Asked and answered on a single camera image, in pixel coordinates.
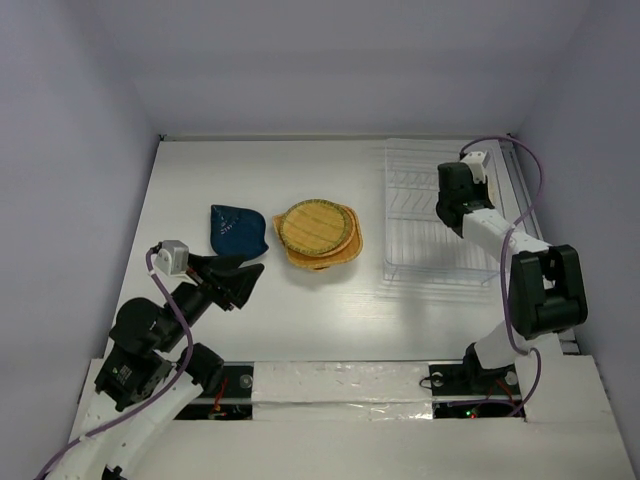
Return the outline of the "dark blue plate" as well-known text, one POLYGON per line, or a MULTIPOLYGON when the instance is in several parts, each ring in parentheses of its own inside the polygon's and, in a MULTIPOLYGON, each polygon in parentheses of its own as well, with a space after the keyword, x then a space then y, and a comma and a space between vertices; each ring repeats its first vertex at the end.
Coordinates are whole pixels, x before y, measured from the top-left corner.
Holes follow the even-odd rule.
POLYGON ((266 220, 261 213, 228 205, 210 207, 210 245, 216 254, 257 259, 269 249, 265 236, 266 220))

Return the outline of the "triangular woven orange plate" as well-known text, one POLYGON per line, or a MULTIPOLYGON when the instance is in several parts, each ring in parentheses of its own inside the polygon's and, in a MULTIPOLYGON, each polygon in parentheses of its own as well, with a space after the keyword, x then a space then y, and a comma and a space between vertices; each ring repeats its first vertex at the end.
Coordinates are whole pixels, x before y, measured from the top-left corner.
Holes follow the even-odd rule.
POLYGON ((275 234, 284 248, 288 261, 296 267, 313 270, 313 271, 321 271, 321 270, 330 268, 332 264, 330 263, 329 260, 326 260, 325 258, 312 257, 312 256, 301 254, 299 252, 291 250, 285 244, 282 234, 280 233, 280 227, 283 223, 283 218, 284 218, 283 214, 275 215, 272 218, 272 223, 273 223, 275 234))

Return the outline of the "small orange woven plate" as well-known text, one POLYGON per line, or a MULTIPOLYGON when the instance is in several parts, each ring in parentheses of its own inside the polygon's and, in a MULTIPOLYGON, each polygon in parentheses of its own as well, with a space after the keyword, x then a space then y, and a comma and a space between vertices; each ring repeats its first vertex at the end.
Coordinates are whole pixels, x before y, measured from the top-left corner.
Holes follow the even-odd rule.
POLYGON ((494 178, 490 175, 487 176, 487 190, 489 200, 494 205, 494 207, 497 207, 499 203, 499 191, 497 189, 494 178))

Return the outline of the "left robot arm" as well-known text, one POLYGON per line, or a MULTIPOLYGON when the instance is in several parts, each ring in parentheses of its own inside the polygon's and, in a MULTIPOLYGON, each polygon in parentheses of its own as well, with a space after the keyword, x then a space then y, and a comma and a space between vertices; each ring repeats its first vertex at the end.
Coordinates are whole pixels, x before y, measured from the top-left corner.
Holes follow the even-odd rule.
POLYGON ((174 418, 224 387, 223 359, 195 342, 192 326, 212 307, 243 307, 264 271, 239 255, 199 256, 168 243, 146 254, 164 304, 136 297, 116 314, 112 347, 94 379, 76 438, 42 479, 130 479, 174 418))

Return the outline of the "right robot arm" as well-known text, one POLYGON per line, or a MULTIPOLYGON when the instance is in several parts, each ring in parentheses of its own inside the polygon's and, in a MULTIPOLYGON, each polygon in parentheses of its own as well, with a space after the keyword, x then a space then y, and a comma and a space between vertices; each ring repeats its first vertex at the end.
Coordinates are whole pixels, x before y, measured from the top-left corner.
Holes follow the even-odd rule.
POLYGON ((588 316, 578 252, 553 246, 518 229, 489 197, 481 154, 442 163, 438 172, 439 219, 461 239, 499 262, 504 320, 465 351, 455 381, 482 393, 535 342, 583 324, 588 316))

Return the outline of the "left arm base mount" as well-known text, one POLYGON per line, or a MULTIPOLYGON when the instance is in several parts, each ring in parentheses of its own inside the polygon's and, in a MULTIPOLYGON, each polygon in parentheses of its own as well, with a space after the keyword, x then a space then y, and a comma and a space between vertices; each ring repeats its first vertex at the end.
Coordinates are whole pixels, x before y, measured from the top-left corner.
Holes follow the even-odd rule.
POLYGON ((238 421, 253 416, 252 388, 254 364, 226 364, 220 385, 205 392, 176 416, 183 421, 238 421))

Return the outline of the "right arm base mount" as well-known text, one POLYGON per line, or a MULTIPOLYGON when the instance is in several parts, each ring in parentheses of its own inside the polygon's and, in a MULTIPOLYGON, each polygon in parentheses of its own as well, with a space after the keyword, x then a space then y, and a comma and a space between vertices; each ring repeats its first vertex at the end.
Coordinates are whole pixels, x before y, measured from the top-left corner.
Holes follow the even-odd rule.
POLYGON ((503 418, 522 401, 514 365, 472 378, 462 363, 430 364, 419 386, 431 393, 435 419, 503 418))

